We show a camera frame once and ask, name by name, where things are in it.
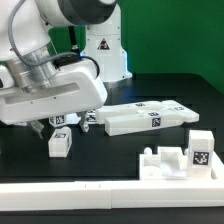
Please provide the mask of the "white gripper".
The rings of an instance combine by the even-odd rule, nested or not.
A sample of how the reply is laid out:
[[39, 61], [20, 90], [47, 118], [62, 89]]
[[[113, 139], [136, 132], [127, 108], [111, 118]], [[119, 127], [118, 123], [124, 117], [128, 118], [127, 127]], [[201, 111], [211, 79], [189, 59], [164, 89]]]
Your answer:
[[44, 125], [39, 119], [78, 112], [78, 124], [87, 133], [86, 111], [101, 108], [107, 99], [94, 63], [82, 60], [63, 66], [50, 81], [50, 88], [35, 93], [25, 93], [17, 87], [0, 90], [0, 121], [7, 125], [28, 122], [27, 125], [43, 138]]

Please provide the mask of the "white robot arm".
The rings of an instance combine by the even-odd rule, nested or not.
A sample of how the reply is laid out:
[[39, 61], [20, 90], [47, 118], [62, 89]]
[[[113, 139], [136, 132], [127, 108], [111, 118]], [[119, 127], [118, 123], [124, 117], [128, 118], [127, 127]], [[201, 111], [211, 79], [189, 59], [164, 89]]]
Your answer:
[[102, 107], [131, 77], [117, 0], [0, 0], [0, 122], [26, 123]]

